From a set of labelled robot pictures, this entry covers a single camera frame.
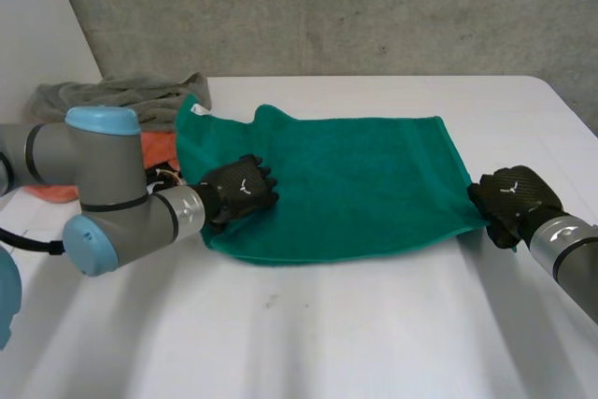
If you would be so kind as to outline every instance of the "white wall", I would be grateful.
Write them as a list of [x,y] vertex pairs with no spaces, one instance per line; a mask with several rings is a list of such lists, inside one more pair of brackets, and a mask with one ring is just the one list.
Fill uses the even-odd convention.
[[100,72],[68,0],[0,0],[0,122],[22,121],[38,84],[71,80]]

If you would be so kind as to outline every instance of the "concrete wall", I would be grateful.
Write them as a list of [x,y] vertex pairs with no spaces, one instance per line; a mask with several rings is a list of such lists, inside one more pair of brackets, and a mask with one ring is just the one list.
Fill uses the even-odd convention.
[[598,0],[71,0],[105,73],[526,74],[598,132]]

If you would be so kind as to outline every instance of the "teal towel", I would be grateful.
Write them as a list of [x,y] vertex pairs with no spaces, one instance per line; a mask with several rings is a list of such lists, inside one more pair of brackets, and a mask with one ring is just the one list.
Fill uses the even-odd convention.
[[254,264],[309,264],[420,249],[483,227],[471,180],[442,120],[299,121],[261,106],[252,123],[192,112],[177,117],[177,152],[190,184],[253,153],[278,179],[280,200],[203,231],[207,246]]

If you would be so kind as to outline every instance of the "white table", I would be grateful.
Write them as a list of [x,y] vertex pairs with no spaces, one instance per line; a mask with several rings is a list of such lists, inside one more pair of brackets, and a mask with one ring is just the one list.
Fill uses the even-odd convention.
[[[526,77],[212,78],[213,113],[441,116],[473,179],[527,164],[597,222],[598,141]],[[53,238],[77,206],[19,192],[0,226]],[[191,238],[100,278],[14,253],[24,304],[2,398],[598,397],[598,327],[520,246],[482,232],[388,259],[242,264]]]

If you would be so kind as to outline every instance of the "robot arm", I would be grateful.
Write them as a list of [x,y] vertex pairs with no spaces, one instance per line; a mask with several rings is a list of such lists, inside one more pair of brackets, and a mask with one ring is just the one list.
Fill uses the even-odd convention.
[[[0,195],[25,185],[76,185],[81,214],[64,226],[63,244],[88,276],[278,199],[275,181],[254,157],[214,170],[198,185],[148,195],[139,136],[135,113],[118,107],[73,108],[65,123],[0,125]],[[249,194],[235,199],[231,192],[243,177]]]
[[499,248],[525,242],[534,259],[598,323],[598,229],[564,212],[535,172],[517,166],[484,175],[469,197]]

